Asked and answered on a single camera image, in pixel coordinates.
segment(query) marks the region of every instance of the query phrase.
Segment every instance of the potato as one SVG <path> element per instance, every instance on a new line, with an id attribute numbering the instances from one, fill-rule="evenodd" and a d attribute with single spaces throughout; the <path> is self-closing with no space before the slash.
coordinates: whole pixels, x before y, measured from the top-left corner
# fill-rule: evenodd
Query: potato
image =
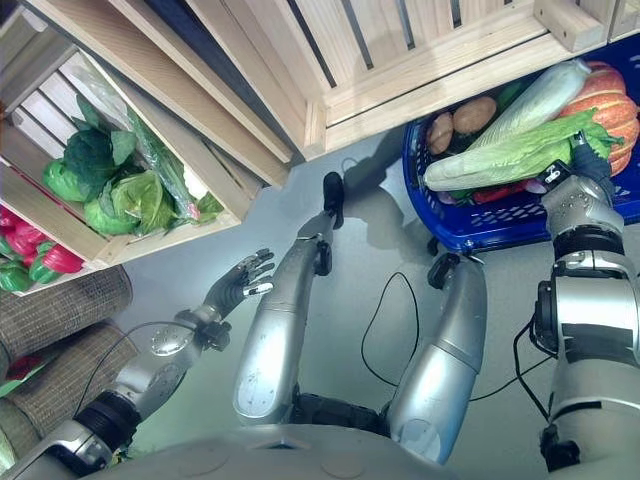
<path id="1" fill-rule="evenodd" d="M 449 112 L 438 115 L 427 131 L 427 147 L 432 155 L 444 152 L 453 136 L 453 118 Z"/>
<path id="2" fill-rule="evenodd" d="M 480 97 L 465 103 L 453 114 L 453 128 L 459 133 L 475 133 L 482 129 L 496 113 L 491 97 Z"/>

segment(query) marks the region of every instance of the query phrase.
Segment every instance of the blue plastic basket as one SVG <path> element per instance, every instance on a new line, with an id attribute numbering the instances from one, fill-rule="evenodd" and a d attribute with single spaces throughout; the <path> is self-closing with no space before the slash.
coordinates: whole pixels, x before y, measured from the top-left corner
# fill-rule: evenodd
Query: blue plastic basket
<path id="1" fill-rule="evenodd" d="M 582 58 L 607 62 L 622 73 L 627 95 L 640 101 L 639 36 L 610 44 Z M 414 120 L 405 129 L 402 161 L 409 198 L 418 216 L 435 237 L 453 252 L 497 250 L 549 239 L 546 213 L 540 195 L 527 192 L 483 205 L 445 205 L 424 184 L 422 176 L 431 161 L 426 132 L 439 112 Z M 626 224 L 640 221 L 640 141 L 629 166 L 614 177 L 615 209 Z"/>

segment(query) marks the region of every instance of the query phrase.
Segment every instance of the pumpkin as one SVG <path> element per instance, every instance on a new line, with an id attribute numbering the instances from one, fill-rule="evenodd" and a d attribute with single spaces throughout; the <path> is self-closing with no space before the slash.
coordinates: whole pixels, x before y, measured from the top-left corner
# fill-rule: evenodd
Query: pumpkin
<path id="1" fill-rule="evenodd" d="M 613 145 L 609 155 L 611 175 L 617 175 L 631 161 L 631 150 L 638 139 L 640 123 L 636 118 L 638 107 L 626 94 L 624 79 L 620 72 L 604 62 L 588 62 L 591 74 L 560 117 L 583 112 L 592 108 L 597 111 L 593 121 L 607 129 L 609 135 L 624 138 L 622 145 Z"/>

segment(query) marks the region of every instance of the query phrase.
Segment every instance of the wooden crate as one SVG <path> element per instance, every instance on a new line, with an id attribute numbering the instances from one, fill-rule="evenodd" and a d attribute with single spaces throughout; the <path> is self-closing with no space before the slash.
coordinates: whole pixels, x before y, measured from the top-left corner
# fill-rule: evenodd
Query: wooden crate
<path id="1" fill-rule="evenodd" d="M 11 18 L 11 25 L 21 24 L 18 17 L 23 13 L 16 12 Z M 45 25 L 40 31 L 34 30 L 33 35 L 24 35 L 19 39 L 22 44 L 16 48 L 12 62 L 5 63 L 3 67 L 11 72 L 13 60 L 28 64 L 24 58 L 42 57 L 43 47 L 37 41 L 38 35 L 60 38 L 59 34 L 51 36 L 50 33 L 50 27 Z M 8 37 L 0 37 L 0 47 L 6 46 L 7 42 Z M 77 51 L 67 40 L 54 51 L 48 50 L 42 58 L 43 62 L 37 69 L 13 73 L 15 81 L 20 79 L 23 83 L 22 91 L 17 88 L 10 90 L 11 97 L 5 97 L 3 91 L 3 101 L 6 100 L 12 108 L 2 112 L 0 204 L 82 257 L 85 268 L 77 274 L 63 275 L 52 284 L 36 285 L 26 293 L 218 232 L 238 225 L 246 216 L 263 185 L 253 173 L 185 127 L 127 81 Z M 83 73 L 86 72 L 100 75 L 218 199 L 224 211 L 214 222 L 202 226 L 184 225 L 168 233 L 142 238 L 103 236 L 84 223 L 81 204 L 61 201 L 48 190 L 42 180 L 43 170 L 50 161 L 62 155 L 66 140 L 75 133 L 76 127 L 71 118 L 82 116 L 76 104 L 77 93 L 84 95 L 104 113 L 101 99 L 83 81 Z"/>
<path id="2" fill-rule="evenodd" d="M 292 152 L 166 25 L 150 32 L 149 19 L 122 15 L 107 0 L 25 4 L 266 183 L 284 185 Z"/>
<path id="3" fill-rule="evenodd" d="M 310 159 L 600 47 L 625 2 L 187 3 Z"/>

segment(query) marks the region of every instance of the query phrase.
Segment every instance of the red bell pepper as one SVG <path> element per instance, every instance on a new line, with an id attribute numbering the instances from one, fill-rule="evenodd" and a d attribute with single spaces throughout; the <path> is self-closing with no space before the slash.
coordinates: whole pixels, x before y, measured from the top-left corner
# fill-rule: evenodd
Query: red bell pepper
<path id="1" fill-rule="evenodd" d="M 30 268 L 37 257 L 38 257 L 38 252 L 33 252 L 31 255 L 27 255 L 22 259 L 22 264 L 25 267 Z"/>
<path id="2" fill-rule="evenodd" d="M 18 235 L 18 232 L 15 230 L 13 232 L 7 233 L 5 236 L 7 243 L 11 247 L 11 249 L 19 253 L 20 255 L 27 256 L 31 255 L 36 251 L 36 245 L 33 243 L 29 243 L 25 238 Z"/>
<path id="3" fill-rule="evenodd" d="M 15 228 L 18 236 L 33 245 L 40 245 L 42 242 L 47 241 L 47 236 L 44 233 L 27 222 L 20 222 Z"/>
<path id="4" fill-rule="evenodd" d="M 522 180 L 516 183 L 510 183 L 509 185 L 502 185 L 500 187 L 484 188 L 473 192 L 471 198 L 477 204 L 495 202 L 501 200 L 514 193 L 524 192 L 527 180 Z"/>
<path id="5" fill-rule="evenodd" d="M 0 227 L 14 227 L 23 220 L 6 207 L 0 205 Z"/>
<path id="6" fill-rule="evenodd" d="M 61 245 L 55 245 L 42 259 L 42 264 L 58 273 L 76 273 L 82 270 L 82 260 Z"/>

